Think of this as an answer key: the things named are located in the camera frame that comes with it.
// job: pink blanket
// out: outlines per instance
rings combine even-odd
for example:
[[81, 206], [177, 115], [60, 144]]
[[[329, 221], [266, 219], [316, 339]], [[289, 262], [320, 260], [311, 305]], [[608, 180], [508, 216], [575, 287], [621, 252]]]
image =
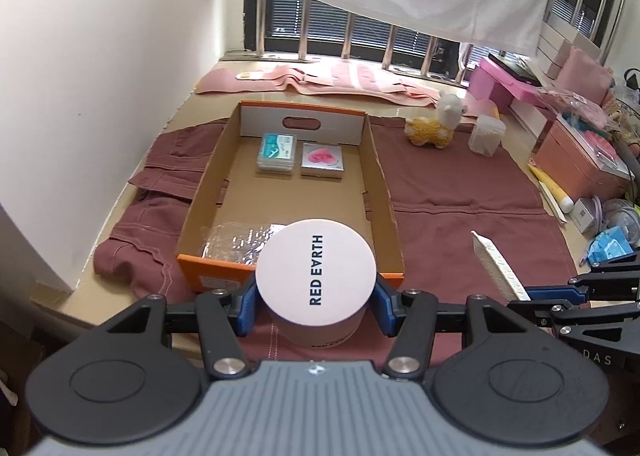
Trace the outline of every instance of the pink blanket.
[[398, 105], [433, 106], [440, 97], [436, 89], [349, 60], [276, 66], [272, 71], [239, 74], [217, 68], [203, 76], [195, 92], [260, 92], [285, 90], [289, 86], [301, 94], [364, 94]]

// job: pink storage box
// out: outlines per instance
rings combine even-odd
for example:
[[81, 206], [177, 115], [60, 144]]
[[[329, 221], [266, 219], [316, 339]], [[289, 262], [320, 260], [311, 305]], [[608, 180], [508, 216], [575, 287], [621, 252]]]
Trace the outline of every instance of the pink storage box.
[[474, 68], [466, 90], [476, 100], [491, 100], [500, 112], [508, 112], [513, 95], [480, 67]]
[[557, 121], [533, 159], [574, 201], [594, 196], [602, 201], [619, 198], [629, 186], [628, 180], [600, 170]]
[[521, 102], [530, 103], [538, 107], [544, 107], [545, 104], [540, 100], [538, 96], [538, 89], [529, 84], [525, 84], [519, 80], [513, 78], [509, 73], [503, 70], [500, 66], [497, 66], [488, 58], [480, 60], [479, 67], [489, 73], [496, 82], [507, 89], [514, 98]]

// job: plush toy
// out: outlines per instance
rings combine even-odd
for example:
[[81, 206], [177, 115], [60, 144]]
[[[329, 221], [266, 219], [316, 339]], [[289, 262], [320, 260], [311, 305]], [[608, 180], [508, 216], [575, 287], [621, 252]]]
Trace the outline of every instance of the plush toy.
[[466, 105], [461, 98], [441, 91], [435, 118], [407, 118], [404, 133], [414, 145], [433, 143], [438, 149], [444, 149], [453, 139], [453, 131], [465, 112]]

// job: box handle hole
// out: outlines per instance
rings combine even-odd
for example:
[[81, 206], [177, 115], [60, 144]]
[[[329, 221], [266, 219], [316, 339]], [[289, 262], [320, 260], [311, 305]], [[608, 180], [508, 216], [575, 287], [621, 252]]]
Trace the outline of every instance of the box handle hole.
[[317, 131], [320, 129], [318, 118], [302, 118], [300, 116], [287, 116], [282, 120], [287, 129], [302, 129], [302, 131]]

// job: white plastic container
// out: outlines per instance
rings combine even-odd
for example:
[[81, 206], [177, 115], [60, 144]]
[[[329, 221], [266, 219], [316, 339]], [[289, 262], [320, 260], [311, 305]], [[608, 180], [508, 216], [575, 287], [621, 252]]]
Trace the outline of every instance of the white plastic container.
[[477, 154], [493, 156], [506, 129], [503, 121], [480, 115], [469, 138], [469, 149]]
[[300, 346], [329, 348], [360, 325], [376, 282], [376, 260], [346, 225], [306, 219], [265, 243], [255, 280], [280, 333]]
[[296, 161], [296, 137], [268, 133], [262, 136], [256, 167], [260, 172], [291, 174]]

